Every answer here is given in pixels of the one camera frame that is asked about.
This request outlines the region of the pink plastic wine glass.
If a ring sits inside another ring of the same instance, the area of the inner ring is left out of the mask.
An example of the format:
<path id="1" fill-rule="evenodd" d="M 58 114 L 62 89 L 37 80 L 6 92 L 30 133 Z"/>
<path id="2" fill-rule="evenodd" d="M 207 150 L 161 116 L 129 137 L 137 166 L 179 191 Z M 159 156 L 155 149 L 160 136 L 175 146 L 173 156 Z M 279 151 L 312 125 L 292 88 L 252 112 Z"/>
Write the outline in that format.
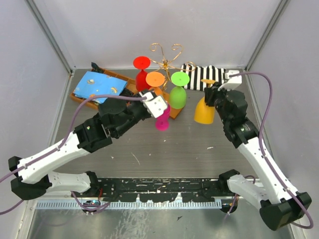
<path id="1" fill-rule="evenodd" d="M 159 131 L 165 131 L 169 128 L 168 118 L 170 117 L 170 106 L 164 110 L 164 113 L 156 119 L 155 127 Z"/>

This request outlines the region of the red plastic wine glass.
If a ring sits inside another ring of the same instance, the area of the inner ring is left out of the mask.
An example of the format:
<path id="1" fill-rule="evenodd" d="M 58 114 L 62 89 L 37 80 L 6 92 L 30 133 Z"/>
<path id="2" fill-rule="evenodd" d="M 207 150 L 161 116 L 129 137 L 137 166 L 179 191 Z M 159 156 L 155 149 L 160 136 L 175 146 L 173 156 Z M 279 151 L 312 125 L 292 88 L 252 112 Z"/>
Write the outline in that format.
<path id="1" fill-rule="evenodd" d="M 149 89 L 150 85 L 146 82 L 147 69 L 151 64 L 150 59 L 147 56 L 139 56 L 134 59 L 133 66 L 140 70 L 136 75 L 136 89 L 140 92 L 145 89 Z"/>

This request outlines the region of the orange plastic wine glass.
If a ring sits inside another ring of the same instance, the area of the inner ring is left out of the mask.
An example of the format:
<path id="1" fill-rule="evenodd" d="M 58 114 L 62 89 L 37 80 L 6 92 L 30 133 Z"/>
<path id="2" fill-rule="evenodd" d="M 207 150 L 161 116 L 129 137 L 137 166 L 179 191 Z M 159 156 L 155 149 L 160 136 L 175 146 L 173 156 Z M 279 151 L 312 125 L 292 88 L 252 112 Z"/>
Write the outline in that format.
<path id="1" fill-rule="evenodd" d="M 146 76 L 146 82 L 157 95 L 162 95 L 160 88 L 165 82 L 165 76 L 160 72 L 149 72 Z"/>

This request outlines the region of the gold wire glass rack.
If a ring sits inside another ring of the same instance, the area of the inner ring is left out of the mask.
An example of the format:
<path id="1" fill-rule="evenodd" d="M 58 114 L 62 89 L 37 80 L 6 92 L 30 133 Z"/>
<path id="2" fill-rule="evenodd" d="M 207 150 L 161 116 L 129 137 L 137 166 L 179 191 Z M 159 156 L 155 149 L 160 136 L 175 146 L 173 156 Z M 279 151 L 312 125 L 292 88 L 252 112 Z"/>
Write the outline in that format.
<path id="1" fill-rule="evenodd" d="M 176 60 L 180 54 L 183 52 L 184 50 L 184 47 L 180 44 L 173 44 L 171 46 L 171 50 L 172 51 L 177 51 L 177 50 L 180 50 L 180 52 L 172 59 L 172 60 L 168 60 L 166 59 L 165 55 L 164 55 L 164 50 L 163 50 L 163 47 L 159 44 L 159 43 L 152 43 L 150 45 L 150 50 L 152 52 L 155 52 L 157 50 L 157 47 L 160 48 L 161 50 L 161 54 L 162 54 L 162 60 L 160 62 L 158 61 L 155 61 L 153 59 L 150 58 L 150 61 L 152 61 L 153 63 L 156 63 L 158 64 L 159 68 L 157 70 L 154 70 L 154 72 L 156 71 L 159 71 L 161 69 L 164 70 L 164 72 L 166 73 L 165 75 L 165 80 L 164 80 L 164 83 L 163 85 L 161 86 L 161 91 L 163 92 L 163 96 L 164 96 L 164 99 L 169 101 L 169 93 L 166 92 L 166 89 L 167 89 L 167 85 L 169 82 L 172 83 L 172 80 L 171 80 L 171 76 L 170 76 L 170 73 L 169 73 L 169 69 L 175 69 L 175 70 L 182 70 L 181 68 L 177 68 L 177 67 L 174 67 L 172 65 L 170 65 L 174 60 Z M 188 69 L 186 69 L 186 72 L 192 72 L 195 70 L 196 68 L 196 65 L 193 63 L 193 62 L 186 62 L 186 67 L 188 67 Z M 184 108 L 184 106 L 180 109 L 176 109 L 176 108 L 172 108 L 171 107 L 171 111 L 170 111 L 170 118 L 172 118 L 173 120 L 177 118 L 177 116 L 180 114 L 180 112 L 182 111 L 182 109 Z"/>

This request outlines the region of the yellow plastic wine glass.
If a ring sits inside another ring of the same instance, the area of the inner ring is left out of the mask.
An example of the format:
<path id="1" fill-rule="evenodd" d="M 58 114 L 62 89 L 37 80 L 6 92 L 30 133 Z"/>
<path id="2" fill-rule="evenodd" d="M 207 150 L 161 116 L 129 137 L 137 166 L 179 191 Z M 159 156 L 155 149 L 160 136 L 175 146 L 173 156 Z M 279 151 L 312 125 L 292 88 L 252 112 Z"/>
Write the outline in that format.
<path id="1" fill-rule="evenodd" d="M 215 116 L 215 108 L 205 103 L 205 96 L 197 103 L 194 113 L 194 121 L 200 124 L 212 124 Z"/>

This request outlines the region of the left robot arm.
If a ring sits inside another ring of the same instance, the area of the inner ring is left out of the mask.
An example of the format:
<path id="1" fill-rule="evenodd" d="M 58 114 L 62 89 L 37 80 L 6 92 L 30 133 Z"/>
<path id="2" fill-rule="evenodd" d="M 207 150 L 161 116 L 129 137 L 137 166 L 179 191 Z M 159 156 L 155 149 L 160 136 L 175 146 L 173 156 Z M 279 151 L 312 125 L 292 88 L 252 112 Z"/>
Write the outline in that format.
<path id="1" fill-rule="evenodd" d="M 27 158 L 11 157 L 8 165 L 15 175 L 11 191 L 24 201 L 63 191 L 97 196 L 100 185 L 94 172 L 58 173 L 56 168 L 111 145 L 113 138 L 121 137 L 139 121 L 160 116 L 166 103 L 157 100 L 150 91 L 132 97 L 108 97 L 99 104 L 96 115 L 77 127 L 70 126 L 61 141 Z"/>

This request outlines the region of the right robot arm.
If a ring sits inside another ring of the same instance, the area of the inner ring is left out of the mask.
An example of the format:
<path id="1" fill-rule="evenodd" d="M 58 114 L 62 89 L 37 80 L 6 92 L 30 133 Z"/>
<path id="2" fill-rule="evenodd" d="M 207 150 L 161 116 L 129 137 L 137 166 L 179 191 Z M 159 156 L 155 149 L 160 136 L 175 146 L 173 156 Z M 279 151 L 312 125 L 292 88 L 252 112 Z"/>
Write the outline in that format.
<path id="1" fill-rule="evenodd" d="M 227 139 L 247 159 L 261 180 L 263 187 L 249 183 L 236 170 L 219 175 L 218 189 L 224 196 L 242 196 L 257 210 L 265 225 L 276 231 L 302 218 L 312 199 L 286 178 L 269 154 L 259 131 L 247 118 L 248 104 L 242 92 L 205 88 L 205 105 L 214 107 L 223 123 Z"/>

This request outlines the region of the green plastic wine glass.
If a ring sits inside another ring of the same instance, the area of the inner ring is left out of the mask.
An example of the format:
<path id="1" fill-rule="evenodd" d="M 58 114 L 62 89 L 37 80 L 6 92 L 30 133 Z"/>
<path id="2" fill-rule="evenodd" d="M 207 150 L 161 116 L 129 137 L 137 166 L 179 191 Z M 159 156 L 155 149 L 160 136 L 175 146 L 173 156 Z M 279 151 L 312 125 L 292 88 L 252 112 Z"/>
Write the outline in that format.
<path id="1" fill-rule="evenodd" d="M 190 81 L 189 75 L 184 72 L 175 72 L 171 76 L 171 82 L 175 85 L 169 94 L 169 104 L 174 109 L 182 109 L 186 105 L 186 86 Z"/>

